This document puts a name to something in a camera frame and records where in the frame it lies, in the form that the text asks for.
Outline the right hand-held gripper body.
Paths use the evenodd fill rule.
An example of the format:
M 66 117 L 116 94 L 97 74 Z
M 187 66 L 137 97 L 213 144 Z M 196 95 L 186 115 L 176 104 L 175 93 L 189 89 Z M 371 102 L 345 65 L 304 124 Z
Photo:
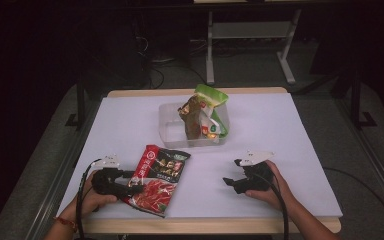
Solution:
M 267 191 L 273 180 L 273 172 L 266 163 L 274 153 L 271 151 L 252 152 L 241 158 L 241 167 L 245 178 L 235 181 L 233 187 L 237 194 L 245 193 L 247 190 Z

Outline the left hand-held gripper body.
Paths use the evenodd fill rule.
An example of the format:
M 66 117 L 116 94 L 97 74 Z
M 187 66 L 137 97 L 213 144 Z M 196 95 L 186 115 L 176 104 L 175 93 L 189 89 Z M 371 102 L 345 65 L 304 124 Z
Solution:
M 117 198 L 131 197 L 126 194 L 128 184 L 117 182 L 117 179 L 123 178 L 123 171 L 120 168 L 120 161 L 116 155 L 108 155 L 92 163 L 96 170 L 92 179 L 93 189 L 101 195 L 114 195 Z

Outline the red and black food packet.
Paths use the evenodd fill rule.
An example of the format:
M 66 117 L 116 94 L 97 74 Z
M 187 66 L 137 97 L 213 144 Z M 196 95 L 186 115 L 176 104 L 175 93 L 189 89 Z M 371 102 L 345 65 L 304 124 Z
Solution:
M 184 151 L 147 145 L 128 182 L 129 187 L 141 187 L 142 191 L 123 201 L 139 211 L 164 217 L 190 157 Z

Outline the clear plastic container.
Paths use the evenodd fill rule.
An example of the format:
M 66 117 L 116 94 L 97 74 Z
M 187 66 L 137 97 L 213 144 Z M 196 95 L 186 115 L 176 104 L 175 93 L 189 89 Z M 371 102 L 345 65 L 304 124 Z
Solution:
M 195 140 L 188 140 L 185 123 L 178 114 L 182 102 L 162 104 L 159 106 L 159 135 L 164 146 L 171 149 L 206 147 L 223 145 L 230 132 L 230 119 L 226 104 L 215 108 L 212 117 L 221 122 L 222 134 L 217 139 L 200 136 Z

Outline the gold brown food packet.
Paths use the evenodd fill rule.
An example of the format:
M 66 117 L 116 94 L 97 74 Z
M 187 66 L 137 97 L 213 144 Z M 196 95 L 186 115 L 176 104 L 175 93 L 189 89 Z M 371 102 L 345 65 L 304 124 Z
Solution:
M 200 122 L 201 105 L 199 96 L 191 96 L 188 101 L 178 109 L 178 114 L 185 123 L 185 133 L 187 139 L 199 139 L 202 135 Z

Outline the green and white food packet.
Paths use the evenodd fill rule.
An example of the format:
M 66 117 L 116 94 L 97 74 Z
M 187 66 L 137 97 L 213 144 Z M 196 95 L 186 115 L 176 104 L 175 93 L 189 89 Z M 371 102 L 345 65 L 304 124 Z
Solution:
M 229 97 L 224 92 L 204 84 L 199 84 L 194 94 L 200 107 L 198 121 L 201 134 L 204 138 L 218 142 L 219 138 L 228 134 L 228 130 L 217 113 L 217 108 L 225 104 Z

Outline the person's left hand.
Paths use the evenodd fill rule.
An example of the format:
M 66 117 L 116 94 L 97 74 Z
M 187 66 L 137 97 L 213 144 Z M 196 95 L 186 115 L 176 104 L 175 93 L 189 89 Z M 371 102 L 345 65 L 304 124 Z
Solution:
M 95 192 L 92 187 L 92 179 L 95 175 L 95 171 L 93 171 L 89 177 L 87 178 L 84 185 L 83 192 L 83 203 L 81 209 L 81 216 L 85 217 L 92 213 L 97 208 L 104 207 L 107 204 L 112 204 L 117 201 L 117 197 L 114 195 L 101 195 Z M 76 220 L 76 202 L 77 196 L 75 196 L 70 203 L 66 206 L 66 208 L 61 212 L 60 217 L 66 220 L 75 221 Z

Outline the white table mat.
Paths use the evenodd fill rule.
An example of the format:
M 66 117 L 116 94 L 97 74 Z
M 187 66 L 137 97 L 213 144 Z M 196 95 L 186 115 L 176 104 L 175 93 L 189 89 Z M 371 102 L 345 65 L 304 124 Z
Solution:
M 115 155 L 134 169 L 149 144 L 160 145 L 159 108 L 181 105 L 184 96 L 118 97 L 102 101 L 62 200 L 68 204 L 94 160 Z M 166 210 L 168 218 L 275 217 L 267 204 L 237 194 L 225 179 L 240 179 L 235 160 L 247 152 L 273 152 L 273 162 L 295 197 L 317 217 L 342 212 L 313 145 L 288 94 L 232 94 L 227 101 L 230 130 L 219 146 L 190 149 L 181 179 Z

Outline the black metal stand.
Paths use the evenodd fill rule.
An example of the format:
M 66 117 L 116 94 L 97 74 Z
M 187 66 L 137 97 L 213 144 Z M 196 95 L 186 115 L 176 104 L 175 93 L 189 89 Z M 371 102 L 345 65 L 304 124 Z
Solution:
M 75 127 L 77 130 L 81 129 L 86 118 L 85 111 L 85 88 L 83 78 L 80 77 L 76 83 L 76 112 L 69 116 L 66 126 Z
M 369 112 L 360 111 L 361 103 L 361 79 L 357 66 L 352 67 L 351 77 L 351 107 L 350 118 L 352 124 L 361 130 L 363 127 L 375 127 L 376 122 Z

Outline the white metal stand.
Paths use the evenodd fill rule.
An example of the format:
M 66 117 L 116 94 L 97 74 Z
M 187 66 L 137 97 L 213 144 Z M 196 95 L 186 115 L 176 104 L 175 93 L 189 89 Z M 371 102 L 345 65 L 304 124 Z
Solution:
M 207 26 L 207 55 L 206 55 L 206 83 L 215 84 L 213 64 L 213 41 L 220 39 L 269 39 L 280 38 L 285 40 L 282 51 L 277 52 L 278 62 L 281 66 L 286 82 L 290 85 L 296 83 L 287 57 L 298 26 L 302 10 L 297 9 L 289 21 L 269 22 L 215 22 L 213 13 L 208 13 Z

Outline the aluminium frame rail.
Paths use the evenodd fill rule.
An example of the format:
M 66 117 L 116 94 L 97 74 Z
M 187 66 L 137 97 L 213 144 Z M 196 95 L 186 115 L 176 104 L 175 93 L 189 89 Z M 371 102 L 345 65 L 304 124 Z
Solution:
M 66 124 L 76 117 L 76 103 L 63 101 L 57 108 L 23 172 L 31 220 L 22 240 L 41 240 L 52 225 L 99 106 L 99 101 L 86 102 L 80 127 Z
M 363 107 L 351 101 L 336 100 L 341 115 L 356 137 L 384 191 L 384 109 L 376 100 Z

